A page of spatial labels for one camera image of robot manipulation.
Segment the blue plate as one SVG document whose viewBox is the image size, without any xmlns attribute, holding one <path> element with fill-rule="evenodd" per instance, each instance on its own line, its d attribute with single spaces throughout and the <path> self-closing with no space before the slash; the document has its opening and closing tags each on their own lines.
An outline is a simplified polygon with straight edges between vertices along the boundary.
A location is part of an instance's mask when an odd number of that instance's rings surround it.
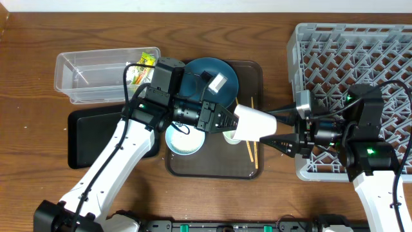
<svg viewBox="0 0 412 232">
<path fill-rule="evenodd" d="M 191 96 L 191 99 L 198 101 L 201 91 L 206 82 L 199 75 L 204 71 L 216 76 L 221 73 L 227 78 L 227 82 L 221 87 L 217 94 L 205 90 L 204 100 L 221 104 L 228 108 L 238 95 L 239 81 L 234 69 L 225 61 L 217 58 L 204 57 L 195 59 L 186 64 L 186 73 L 183 75 L 180 95 Z"/>
</svg>

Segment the yellow snack wrapper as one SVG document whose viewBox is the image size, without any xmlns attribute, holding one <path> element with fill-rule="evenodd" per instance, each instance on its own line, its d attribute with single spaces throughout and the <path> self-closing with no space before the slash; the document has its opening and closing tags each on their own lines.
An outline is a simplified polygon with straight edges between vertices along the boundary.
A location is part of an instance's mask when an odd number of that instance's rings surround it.
<svg viewBox="0 0 412 232">
<path fill-rule="evenodd" d="M 127 71 L 127 82 L 129 84 L 142 84 L 147 79 L 151 68 L 147 66 L 154 66 L 156 57 L 143 52 L 140 60 L 137 62 L 138 66 L 131 66 Z"/>
</svg>

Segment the white cup green inside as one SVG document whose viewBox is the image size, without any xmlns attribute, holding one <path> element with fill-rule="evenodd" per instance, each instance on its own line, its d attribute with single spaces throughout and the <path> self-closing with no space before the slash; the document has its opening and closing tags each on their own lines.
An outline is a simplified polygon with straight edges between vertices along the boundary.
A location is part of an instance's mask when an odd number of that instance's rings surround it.
<svg viewBox="0 0 412 232">
<path fill-rule="evenodd" d="M 226 140 L 227 143 L 229 143 L 231 145 L 235 145 L 235 144 L 239 144 L 241 142 L 241 140 L 239 140 L 239 139 L 234 139 L 234 134 L 235 133 L 236 133 L 235 130 L 224 131 L 223 132 L 224 139 Z"/>
</svg>

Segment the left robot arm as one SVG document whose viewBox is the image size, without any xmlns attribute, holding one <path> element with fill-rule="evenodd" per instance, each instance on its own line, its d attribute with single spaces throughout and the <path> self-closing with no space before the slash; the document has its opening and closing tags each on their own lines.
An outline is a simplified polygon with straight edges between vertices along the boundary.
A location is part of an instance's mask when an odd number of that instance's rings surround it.
<svg viewBox="0 0 412 232">
<path fill-rule="evenodd" d="M 109 209 L 140 159 L 155 144 L 157 133 L 173 122 L 218 133 L 235 129 L 237 118 L 220 104 L 192 101 L 150 84 L 126 99 L 122 118 L 108 144 L 81 180 L 58 203 L 43 200 L 33 216 L 34 231 L 138 231 L 124 215 Z"/>
</svg>

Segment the light blue rice bowl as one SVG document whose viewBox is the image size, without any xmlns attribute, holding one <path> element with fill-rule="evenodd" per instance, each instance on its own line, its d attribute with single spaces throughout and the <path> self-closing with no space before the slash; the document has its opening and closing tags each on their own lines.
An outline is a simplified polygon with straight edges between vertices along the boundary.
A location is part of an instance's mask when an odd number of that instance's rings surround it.
<svg viewBox="0 0 412 232">
<path fill-rule="evenodd" d="M 205 141 L 205 132 L 193 126 L 172 123 L 165 131 L 165 141 L 168 148 L 177 155 L 192 155 L 196 153 Z"/>
</svg>

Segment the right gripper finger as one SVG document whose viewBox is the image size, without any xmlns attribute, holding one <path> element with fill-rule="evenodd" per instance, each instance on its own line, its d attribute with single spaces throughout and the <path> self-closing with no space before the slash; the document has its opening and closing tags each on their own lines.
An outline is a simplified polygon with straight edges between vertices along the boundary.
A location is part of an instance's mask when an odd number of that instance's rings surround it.
<svg viewBox="0 0 412 232">
<path fill-rule="evenodd" d="M 298 112 L 295 102 L 274 110 L 268 110 L 266 113 L 273 115 L 280 123 L 289 126 L 294 126 L 298 121 Z"/>
<path fill-rule="evenodd" d="M 260 143 L 273 147 L 282 154 L 294 158 L 300 149 L 300 139 L 297 133 L 284 135 L 269 135 L 261 137 Z"/>
</svg>

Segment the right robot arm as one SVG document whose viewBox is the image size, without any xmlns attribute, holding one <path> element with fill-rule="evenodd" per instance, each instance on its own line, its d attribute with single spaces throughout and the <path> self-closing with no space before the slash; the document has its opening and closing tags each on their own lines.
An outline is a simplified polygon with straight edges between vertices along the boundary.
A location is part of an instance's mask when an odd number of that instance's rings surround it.
<svg viewBox="0 0 412 232">
<path fill-rule="evenodd" d="M 294 126 L 294 133 L 269 135 L 260 142 L 289 157 L 305 156 L 314 147 L 331 146 L 353 183 L 371 231 L 411 231 L 411 217 L 403 197 L 403 167 L 411 151 L 398 160 L 394 147 L 379 137 L 384 99 L 378 86 L 350 86 L 345 107 L 338 110 L 343 118 L 334 120 L 333 113 L 300 119 L 296 114 L 283 123 Z"/>
</svg>

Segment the white tissue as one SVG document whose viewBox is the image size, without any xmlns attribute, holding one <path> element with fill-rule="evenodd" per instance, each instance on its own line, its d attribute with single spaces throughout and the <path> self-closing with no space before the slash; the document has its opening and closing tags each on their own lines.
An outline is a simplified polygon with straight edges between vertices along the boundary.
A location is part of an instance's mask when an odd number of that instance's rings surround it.
<svg viewBox="0 0 412 232">
<path fill-rule="evenodd" d="M 140 85 L 151 82 L 153 70 L 152 64 L 126 63 L 126 82 L 128 85 Z"/>
</svg>

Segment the white cup pink inside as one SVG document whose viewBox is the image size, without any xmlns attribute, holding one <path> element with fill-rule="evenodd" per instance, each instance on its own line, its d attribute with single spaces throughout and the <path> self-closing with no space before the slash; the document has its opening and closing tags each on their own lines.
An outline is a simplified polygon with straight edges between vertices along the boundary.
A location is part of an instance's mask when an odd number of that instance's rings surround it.
<svg viewBox="0 0 412 232">
<path fill-rule="evenodd" d="M 274 135 L 277 131 L 277 119 L 268 113 L 237 105 L 234 115 L 238 118 L 238 125 L 233 135 L 235 140 L 259 142 L 260 138 Z"/>
</svg>

